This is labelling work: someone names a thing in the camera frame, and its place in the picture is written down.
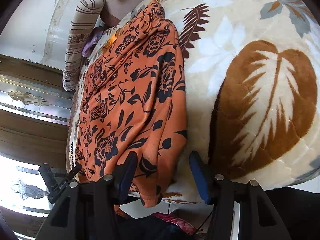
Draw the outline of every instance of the frosted glass panel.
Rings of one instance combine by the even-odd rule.
[[[37,165],[0,156],[0,176],[3,178],[0,180],[0,205],[15,212],[47,217],[52,205],[38,169]]]
[[[0,109],[69,125],[72,93],[0,75]]]

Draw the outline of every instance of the orange fabric with black flowers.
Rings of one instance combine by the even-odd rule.
[[[178,34],[153,0],[89,68],[76,145],[80,182],[97,181],[138,155],[132,188],[145,207],[162,199],[187,140]]]

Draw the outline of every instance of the black flower print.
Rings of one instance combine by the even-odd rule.
[[[130,77],[132,78],[132,81],[136,81],[138,76],[139,76],[139,72],[140,72],[140,69],[137,68],[133,73],[131,73]]]
[[[122,43],[118,46],[118,48],[116,48],[116,54],[120,54],[125,47],[129,46],[129,44],[134,41],[135,38],[136,37],[131,34],[125,36]]]
[[[115,73],[111,76],[111,81],[114,81],[118,77],[118,70],[115,71]]]
[[[89,126],[86,126],[83,136],[84,147],[88,147],[90,143],[92,143],[92,135],[98,130],[95,125],[92,129]]]
[[[153,57],[155,54],[157,54],[168,34],[169,32],[158,32],[152,35],[148,41],[148,45],[144,49],[143,55],[147,55],[147,57]]]
[[[102,70],[103,62],[104,62],[104,58],[100,57],[94,66],[93,76],[92,76],[93,84],[96,84],[97,80],[103,79],[103,77],[105,77],[107,74],[105,69]]]
[[[76,147],[76,150],[75,150],[75,161],[76,161],[76,164],[79,164],[79,161],[81,160],[84,160],[84,156],[82,154],[82,152],[80,151],[79,147]],[[84,168],[81,168],[81,170],[79,171],[79,173],[81,175],[85,175],[85,171],[84,171]]]
[[[79,121],[80,121],[79,124],[87,123],[87,119],[84,116],[82,116],[82,118]]]
[[[88,108],[89,108],[89,103],[87,102],[84,107],[82,108],[82,111],[87,114],[88,113]]]
[[[94,107],[94,109],[91,111],[90,115],[90,121],[100,119],[100,121],[103,123],[104,118],[108,114],[108,98],[101,100],[101,94],[98,96],[98,99],[96,99],[98,102],[98,105]]]
[[[171,97],[172,85],[174,81],[175,54],[166,52],[158,57],[160,76],[157,82],[157,98],[163,103],[168,97]]]
[[[157,166],[153,165],[150,161],[148,161],[145,157],[141,156],[139,162],[139,168],[144,173],[143,175],[150,177],[152,174],[157,172]]]
[[[164,9],[163,8],[159,8],[157,11],[156,11],[156,15],[158,17],[164,17]]]
[[[107,137],[103,137],[105,130],[102,128],[101,131],[95,138],[97,147],[94,150],[94,162],[96,165],[101,167],[100,176],[104,176],[104,168],[106,161],[110,160],[113,156],[118,154],[117,142],[118,137],[116,131],[110,133]]]

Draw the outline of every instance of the bed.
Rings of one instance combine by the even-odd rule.
[[[80,69],[68,168],[75,163],[86,71],[109,38],[150,1],[109,29]],[[216,172],[242,183],[255,179],[264,190],[318,176],[320,27],[304,2],[156,1],[179,34],[188,114],[188,143],[163,200],[200,201],[188,163],[193,150]]]

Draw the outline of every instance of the black mount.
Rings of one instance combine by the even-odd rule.
[[[85,184],[71,180],[81,168],[76,166],[52,189],[51,200],[56,203],[36,240],[105,240],[106,236],[108,240],[120,239],[114,205],[128,203],[137,163],[136,153],[130,152],[124,164],[117,165],[112,174]],[[45,182],[55,184],[52,178]]]
[[[215,174],[198,152],[189,157],[201,198],[214,205],[207,240],[230,240],[234,201],[240,204],[238,240],[291,240],[280,215],[257,181],[231,182]]]
[[[77,164],[58,184],[53,177],[53,173],[47,163],[39,167],[40,175],[44,180],[46,187],[49,190],[48,200],[51,204],[54,204],[68,183],[74,178],[74,176],[81,170],[81,164]]]

